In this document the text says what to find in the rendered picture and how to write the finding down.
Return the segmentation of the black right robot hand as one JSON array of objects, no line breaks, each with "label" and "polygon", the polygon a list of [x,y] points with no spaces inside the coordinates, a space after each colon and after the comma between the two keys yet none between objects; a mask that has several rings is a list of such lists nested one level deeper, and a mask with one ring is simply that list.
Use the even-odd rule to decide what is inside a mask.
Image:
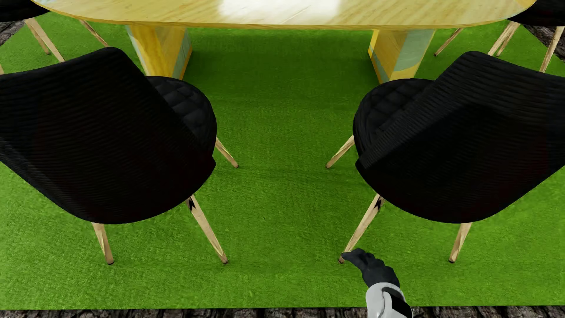
[{"label": "black right robot hand", "polygon": [[367,287],[380,283],[400,287],[399,279],[394,270],[385,265],[381,259],[376,258],[374,254],[357,248],[349,252],[343,252],[341,257],[361,271],[362,278]]}]

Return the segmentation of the black padded chair wooden legs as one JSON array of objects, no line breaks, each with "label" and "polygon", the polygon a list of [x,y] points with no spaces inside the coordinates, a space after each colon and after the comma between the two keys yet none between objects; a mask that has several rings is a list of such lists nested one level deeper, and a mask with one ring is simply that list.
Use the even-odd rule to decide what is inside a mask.
[{"label": "black padded chair wooden legs", "polygon": [[109,265],[105,225],[147,220],[182,201],[228,263],[195,198],[215,169],[214,149],[238,167],[206,95],[145,76],[116,47],[0,75],[0,162],[91,222]]},{"label": "black padded chair wooden legs", "polygon": [[435,80],[391,80],[369,91],[353,121],[357,171],[376,192],[350,252],[385,201],[460,224],[454,263],[474,222],[565,166],[565,76],[466,52]]},{"label": "black padded chair wooden legs", "polygon": [[0,0],[0,23],[23,20],[43,51],[47,55],[53,53],[59,62],[64,62],[65,59],[36,20],[36,17],[48,12],[50,10],[39,6],[32,0]]},{"label": "black padded chair wooden legs", "polygon": [[555,27],[553,38],[539,70],[545,72],[561,36],[565,33],[565,0],[536,0],[531,7],[507,20],[509,24],[491,47],[488,55],[500,56],[520,25]]}]

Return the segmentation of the yellow wooden table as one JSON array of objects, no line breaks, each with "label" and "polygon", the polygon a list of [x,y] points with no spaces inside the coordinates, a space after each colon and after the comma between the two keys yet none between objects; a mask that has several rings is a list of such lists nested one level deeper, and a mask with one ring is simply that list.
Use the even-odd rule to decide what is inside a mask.
[{"label": "yellow wooden table", "polygon": [[437,29],[511,18],[536,0],[32,0],[73,18],[123,24],[148,76],[182,79],[188,27],[372,30],[380,83],[414,77]]}]

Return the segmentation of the green grass rug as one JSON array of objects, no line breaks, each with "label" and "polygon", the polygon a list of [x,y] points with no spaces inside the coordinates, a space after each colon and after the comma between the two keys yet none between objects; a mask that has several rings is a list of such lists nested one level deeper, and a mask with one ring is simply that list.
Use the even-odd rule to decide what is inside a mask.
[{"label": "green grass rug", "polygon": [[[0,164],[0,309],[364,307],[360,271],[339,264],[375,192],[350,149],[364,95],[378,85],[371,32],[189,29],[184,80],[211,101],[219,152],[195,194],[229,263],[182,201],[107,225],[106,264],[90,222]],[[412,306],[565,304],[565,171],[472,225],[385,203],[358,246],[394,268]]]}]

